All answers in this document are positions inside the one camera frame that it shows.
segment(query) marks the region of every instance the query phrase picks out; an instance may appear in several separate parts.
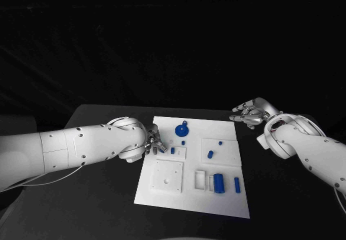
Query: blue object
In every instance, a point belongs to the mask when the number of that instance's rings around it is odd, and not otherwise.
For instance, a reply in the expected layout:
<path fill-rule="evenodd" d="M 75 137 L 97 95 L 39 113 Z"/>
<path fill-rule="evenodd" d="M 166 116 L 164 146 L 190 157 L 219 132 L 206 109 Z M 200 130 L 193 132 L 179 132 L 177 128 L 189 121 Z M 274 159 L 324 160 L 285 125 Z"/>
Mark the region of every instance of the blue object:
<path fill-rule="evenodd" d="M 187 134 L 189 134 L 189 128 L 187 128 L 187 122 L 183 121 L 182 122 L 182 125 L 177 125 L 176 128 L 174 128 L 174 134 L 179 136 L 179 137 L 184 137 Z"/>
<path fill-rule="evenodd" d="M 213 151 L 209 151 L 209 153 L 208 153 L 208 158 L 209 158 L 209 159 L 213 157 L 213 154 L 215 154 L 215 152 L 213 152 Z"/>
<path fill-rule="evenodd" d="M 239 184 L 239 178 L 234 178 L 234 183 L 235 183 L 235 192 L 239 194 L 241 193 L 241 184 Z"/>
<path fill-rule="evenodd" d="M 225 193 L 223 176 L 219 173 L 213 174 L 213 191 L 218 194 Z"/>

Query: black table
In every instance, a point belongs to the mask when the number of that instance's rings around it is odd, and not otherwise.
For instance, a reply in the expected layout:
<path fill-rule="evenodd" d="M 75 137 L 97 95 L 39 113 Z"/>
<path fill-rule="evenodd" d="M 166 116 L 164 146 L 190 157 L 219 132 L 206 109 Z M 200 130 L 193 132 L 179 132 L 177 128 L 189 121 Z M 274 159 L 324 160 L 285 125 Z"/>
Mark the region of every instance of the black table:
<path fill-rule="evenodd" d="M 124 116 L 147 125 L 154 116 L 228 121 L 231 114 L 82 105 L 65 128 L 105 124 Z M 86 165 L 53 184 L 26 187 L 0 239 L 231 239 L 337 230 L 346 219 L 332 187 L 304 169 L 296 156 L 283 160 L 262 149 L 257 142 L 262 129 L 262 125 L 249 130 L 244 123 L 235 124 L 251 219 L 134 204 L 143 159 L 127 163 L 115 157 Z M 72 170 L 53 172 L 32 183 L 53 181 Z"/>

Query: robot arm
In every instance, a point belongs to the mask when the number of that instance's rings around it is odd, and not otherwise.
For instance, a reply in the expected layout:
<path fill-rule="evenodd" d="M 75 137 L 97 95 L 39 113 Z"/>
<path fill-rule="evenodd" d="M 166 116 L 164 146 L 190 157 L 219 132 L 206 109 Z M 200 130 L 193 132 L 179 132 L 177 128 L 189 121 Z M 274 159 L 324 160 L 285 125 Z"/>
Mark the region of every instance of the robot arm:
<path fill-rule="evenodd" d="M 108 124 L 0 136 L 0 191 L 19 181 L 114 158 L 133 163 L 143 152 L 166 151 L 157 126 L 121 117 Z"/>
<path fill-rule="evenodd" d="M 283 159 L 297 154 L 306 169 L 346 194 L 346 145 L 326 137 L 306 117 L 283 113 L 259 97 L 232 109 L 241 110 L 241 116 L 229 117 L 232 121 L 246 123 L 251 129 L 267 122 L 257 138 L 264 149 Z"/>

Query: robotic hand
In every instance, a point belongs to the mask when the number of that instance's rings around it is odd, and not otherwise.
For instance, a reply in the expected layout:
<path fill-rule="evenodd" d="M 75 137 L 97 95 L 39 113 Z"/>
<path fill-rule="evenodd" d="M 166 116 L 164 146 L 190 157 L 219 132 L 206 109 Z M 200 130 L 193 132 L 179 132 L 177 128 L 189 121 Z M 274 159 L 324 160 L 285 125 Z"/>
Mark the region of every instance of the robotic hand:
<path fill-rule="evenodd" d="M 287 159 L 297 154 L 306 169 L 346 194 L 346 145 L 326 137 L 319 126 L 303 116 L 285 114 L 261 97 L 232 109 L 251 129 L 264 121 L 264 134 L 257 138 L 264 149 Z"/>
<path fill-rule="evenodd" d="M 130 117 L 108 124 L 58 131 L 0 136 L 0 192 L 42 175 L 110 160 L 118 155 L 133 163 L 157 149 L 167 150 L 156 124 L 146 128 Z"/>

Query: black background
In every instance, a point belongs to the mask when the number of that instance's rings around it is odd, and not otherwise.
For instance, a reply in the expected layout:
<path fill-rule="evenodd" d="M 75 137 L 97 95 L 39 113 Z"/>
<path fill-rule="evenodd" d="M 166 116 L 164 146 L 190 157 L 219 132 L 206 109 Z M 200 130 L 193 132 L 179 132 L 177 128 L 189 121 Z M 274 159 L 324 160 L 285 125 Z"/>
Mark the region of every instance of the black background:
<path fill-rule="evenodd" d="M 0 109 L 33 115 L 39 131 L 63 128 L 81 104 L 232 114 L 236 105 L 262 97 L 285 113 L 311 115 L 327 136 L 346 142 L 339 5 L 11 1 L 1 6 Z"/>

